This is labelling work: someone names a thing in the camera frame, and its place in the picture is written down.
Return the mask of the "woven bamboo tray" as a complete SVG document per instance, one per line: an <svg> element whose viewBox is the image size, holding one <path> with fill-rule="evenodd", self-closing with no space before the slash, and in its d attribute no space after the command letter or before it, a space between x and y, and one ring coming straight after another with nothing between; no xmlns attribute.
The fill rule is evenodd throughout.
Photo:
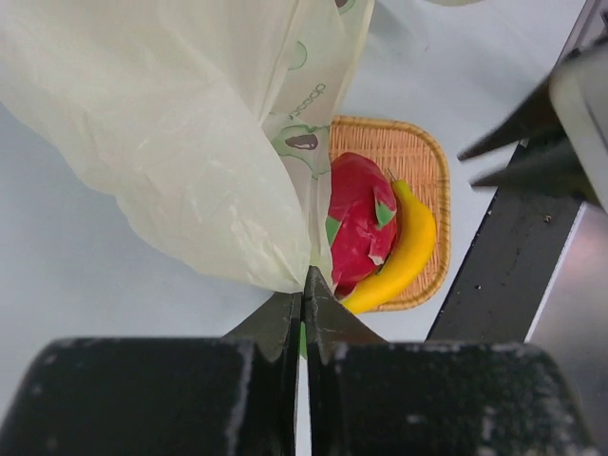
<svg viewBox="0 0 608 456"><path fill-rule="evenodd" d="M365 156L387 176L405 181L435 220L435 245L425 269L398 296L372 311L402 311L424 304L443 285L451 255L450 176L440 144L413 123L337 116L331 126L330 157L345 152Z"/></svg>

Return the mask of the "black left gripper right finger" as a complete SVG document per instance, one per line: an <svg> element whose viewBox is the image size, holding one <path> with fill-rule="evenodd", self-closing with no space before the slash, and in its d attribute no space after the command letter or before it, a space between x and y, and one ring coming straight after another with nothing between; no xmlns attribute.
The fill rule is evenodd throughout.
<svg viewBox="0 0 608 456"><path fill-rule="evenodd" d="M384 344L336 300L320 270L309 268L303 291L313 455L345 455L349 448L342 360L352 347Z"/></svg>

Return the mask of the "red fake dragon fruit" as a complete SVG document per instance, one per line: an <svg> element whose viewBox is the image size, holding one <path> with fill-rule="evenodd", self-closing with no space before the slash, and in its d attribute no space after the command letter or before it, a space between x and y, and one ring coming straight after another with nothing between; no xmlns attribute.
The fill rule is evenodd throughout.
<svg viewBox="0 0 608 456"><path fill-rule="evenodd" d="M332 193L326 230L332 283L339 297L380 269L397 235L397 201L372 160L346 152L332 162Z"/></svg>

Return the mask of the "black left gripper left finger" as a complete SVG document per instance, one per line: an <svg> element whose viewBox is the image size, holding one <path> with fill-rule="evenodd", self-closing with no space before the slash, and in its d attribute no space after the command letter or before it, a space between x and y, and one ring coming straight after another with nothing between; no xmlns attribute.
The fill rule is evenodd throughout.
<svg viewBox="0 0 608 456"><path fill-rule="evenodd" d="M224 336L243 350L230 455L294 455L302 294L273 294Z"/></svg>

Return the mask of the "yellow fake banana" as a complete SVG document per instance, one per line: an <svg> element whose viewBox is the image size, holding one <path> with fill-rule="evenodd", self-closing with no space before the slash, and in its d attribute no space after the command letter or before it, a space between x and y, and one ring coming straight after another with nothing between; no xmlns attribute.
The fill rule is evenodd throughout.
<svg viewBox="0 0 608 456"><path fill-rule="evenodd" d="M394 180L391 188L398 201L398 238L380 272L363 279L342 299L353 314L396 298L424 271L433 253L436 224L431 211L403 180Z"/></svg>

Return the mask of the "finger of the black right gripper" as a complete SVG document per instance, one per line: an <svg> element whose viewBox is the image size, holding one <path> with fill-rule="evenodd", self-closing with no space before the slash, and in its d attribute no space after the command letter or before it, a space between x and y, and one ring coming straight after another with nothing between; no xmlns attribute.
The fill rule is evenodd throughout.
<svg viewBox="0 0 608 456"><path fill-rule="evenodd" d="M543 80L499 126L462 151L458 159L467 161L521 140L555 134L560 129L550 100L549 81Z"/></svg>
<svg viewBox="0 0 608 456"><path fill-rule="evenodd" d="M473 188L502 188L555 198L588 198L589 179L569 140L525 148L506 167L479 177Z"/></svg>

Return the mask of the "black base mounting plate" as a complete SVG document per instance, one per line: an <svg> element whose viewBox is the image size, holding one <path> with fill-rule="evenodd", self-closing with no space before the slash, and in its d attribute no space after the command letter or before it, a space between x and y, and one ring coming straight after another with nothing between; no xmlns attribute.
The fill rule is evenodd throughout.
<svg viewBox="0 0 608 456"><path fill-rule="evenodd" d="M510 162L559 140L562 126L521 140ZM524 341L583 201L497 188L428 339Z"/></svg>

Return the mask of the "translucent pale green plastic bag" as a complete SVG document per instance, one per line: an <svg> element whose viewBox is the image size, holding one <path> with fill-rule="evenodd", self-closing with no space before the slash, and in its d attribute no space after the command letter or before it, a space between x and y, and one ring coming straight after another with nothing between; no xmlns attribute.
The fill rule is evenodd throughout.
<svg viewBox="0 0 608 456"><path fill-rule="evenodd" d="M333 266L330 126L365 47L412 63L463 1L5 1L1 100L199 273Z"/></svg>

